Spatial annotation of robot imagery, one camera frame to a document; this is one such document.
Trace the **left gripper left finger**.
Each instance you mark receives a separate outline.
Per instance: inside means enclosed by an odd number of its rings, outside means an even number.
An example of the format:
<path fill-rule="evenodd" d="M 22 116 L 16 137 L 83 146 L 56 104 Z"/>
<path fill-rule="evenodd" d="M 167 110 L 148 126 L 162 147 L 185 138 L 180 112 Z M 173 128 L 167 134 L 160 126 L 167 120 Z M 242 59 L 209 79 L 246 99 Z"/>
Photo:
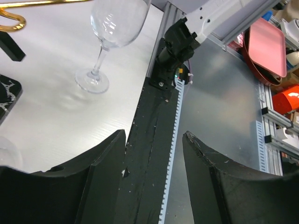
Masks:
<path fill-rule="evenodd" d="M 46 172 L 27 174 L 2 166 L 1 223 L 113 223 L 125 140 L 124 130 L 117 130 L 95 147 Z"/>

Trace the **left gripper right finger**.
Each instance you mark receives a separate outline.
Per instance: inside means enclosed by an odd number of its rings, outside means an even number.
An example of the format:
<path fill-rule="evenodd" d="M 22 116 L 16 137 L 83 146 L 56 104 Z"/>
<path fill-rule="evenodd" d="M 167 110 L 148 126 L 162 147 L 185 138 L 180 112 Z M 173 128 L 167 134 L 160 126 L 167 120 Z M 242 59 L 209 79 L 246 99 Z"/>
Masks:
<path fill-rule="evenodd" d="M 182 142 L 195 223 L 298 223 L 298 172 L 278 176 L 249 168 L 191 132 L 184 133 Z"/>

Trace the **gold wire wine glass rack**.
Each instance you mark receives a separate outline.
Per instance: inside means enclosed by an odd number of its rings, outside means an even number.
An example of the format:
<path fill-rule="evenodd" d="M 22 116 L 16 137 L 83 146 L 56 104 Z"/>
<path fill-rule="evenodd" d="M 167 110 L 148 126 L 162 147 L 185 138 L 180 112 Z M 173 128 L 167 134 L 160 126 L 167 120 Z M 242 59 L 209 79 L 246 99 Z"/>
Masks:
<path fill-rule="evenodd" d="M 50 120 L 79 91 L 74 73 L 92 62 L 92 2 L 24 8 L 26 26 L 0 34 L 0 120 Z"/>

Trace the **clear wine glass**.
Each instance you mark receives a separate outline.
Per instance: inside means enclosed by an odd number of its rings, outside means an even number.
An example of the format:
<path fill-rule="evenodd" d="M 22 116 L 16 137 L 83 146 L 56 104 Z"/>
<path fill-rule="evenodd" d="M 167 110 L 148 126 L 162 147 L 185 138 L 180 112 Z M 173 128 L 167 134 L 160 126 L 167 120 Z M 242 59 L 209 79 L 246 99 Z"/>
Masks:
<path fill-rule="evenodd" d="M 23 169 L 21 152 L 10 140 L 3 136 L 0 137 L 0 165 L 17 170 Z"/>
<path fill-rule="evenodd" d="M 132 43 L 145 23 L 150 0 L 96 0 L 92 7 L 91 25 L 100 42 L 100 53 L 93 69 L 75 74 L 78 86 L 92 94 L 108 90 L 109 80 L 102 63 L 107 53 Z"/>

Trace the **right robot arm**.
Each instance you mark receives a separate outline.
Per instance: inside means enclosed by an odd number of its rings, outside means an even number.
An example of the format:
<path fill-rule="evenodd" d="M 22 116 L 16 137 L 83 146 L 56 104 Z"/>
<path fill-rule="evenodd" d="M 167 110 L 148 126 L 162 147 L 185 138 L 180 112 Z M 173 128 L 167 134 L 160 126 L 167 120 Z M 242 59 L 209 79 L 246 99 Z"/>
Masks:
<path fill-rule="evenodd" d="M 278 4 L 277 0 L 209 0 L 204 5 L 186 14 L 173 23 L 163 37 L 157 41 L 157 51 L 152 65 L 149 84 L 162 91 L 175 88 L 175 73 L 187 60 L 192 58 L 194 51 L 219 26 L 241 11 L 247 5 L 253 4 L 256 9 L 244 20 L 238 19 L 237 24 L 227 36 L 222 38 L 228 43 L 232 38 L 244 31 L 256 21 L 265 11 Z"/>

